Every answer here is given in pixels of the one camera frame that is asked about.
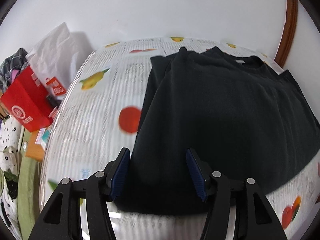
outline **red bag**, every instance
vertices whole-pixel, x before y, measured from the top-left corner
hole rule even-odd
[[[33,132],[52,124],[53,107],[46,99],[47,95],[48,91],[28,66],[0,100],[26,129]]]

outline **yellow fruit print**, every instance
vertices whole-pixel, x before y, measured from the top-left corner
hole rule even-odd
[[[235,49],[236,48],[236,45],[233,45],[233,44],[230,44],[230,43],[227,43],[229,47]]]
[[[112,43],[112,44],[106,45],[106,46],[104,46],[104,47],[105,47],[105,48],[109,48],[109,47],[111,47],[111,46],[117,45],[118,43],[120,43],[120,42]]]
[[[103,75],[109,70],[106,69],[106,70],[103,70],[103,71],[100,71],[100,72],[97,72],[95,74],[93,74],[92,76],[84,79],[84,80],[81,80],[80,83],[82,83],[82,87],[81,89],[82,90],[87,90],[87,89],[90,89],[90,88],[93,88],[98,81],[100,81],[102,78],[103,78]]]
[[[183,41],[184,38],[182,37],[170,37],[171,40],[175,41],[175,42],[180,42],[180,41]]]

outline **blue gripper pad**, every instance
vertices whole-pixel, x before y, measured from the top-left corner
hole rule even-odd
[[[112,200],[114,200],[117,196],[121,194],[121,191],[124,185],[125,176],[128,171],[129,161],[130,161],[130,151],[126,149],[124,155],[121,158],[121,161],[118,164],[116,172],[113,175],[111,180],[110,197]]]
[[[206,201],[208,195],[205,191],[205,180],[204,180],[202,173],[196,163],[196,160],[194,159],[194,157],[189,149],[186,152],[186,160],[187,160],[187,166],[189,169],[189,173],[190,173],[191,179],[193,181],[193,185],[195,186],[197,195],[199,198],[201,198],[202,201]]]

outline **red circle print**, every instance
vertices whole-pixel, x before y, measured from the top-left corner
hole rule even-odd
[[[128,106],[121,110],[119,114],[119,126],[127,133],[138,131],[141,111],[135,106]]]

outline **fruit print tablecloth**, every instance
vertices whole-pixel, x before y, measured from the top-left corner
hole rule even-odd
[[[94,51],[77,73],[53,124],[41,175],[41,209],[64,177],[86,179],[115,160],[122,147],[132,151],[152,67],[150,57],[176,53],[181,46],[196,52],[218,46],[238,57],[256,55],[278,74],[283,72],[260,52],[182,37],[118,42]],[[289,239],[320,193],[319,162],[320,153],[295,178],[267,196]],[[85,201],[81,203],[82,232],[89,239]],[[112,203],[108,208],[117,239],[199,239],[206,217],[123,213]],[[235,211],[234,207],[230,210],[228,240],[233,239]]]

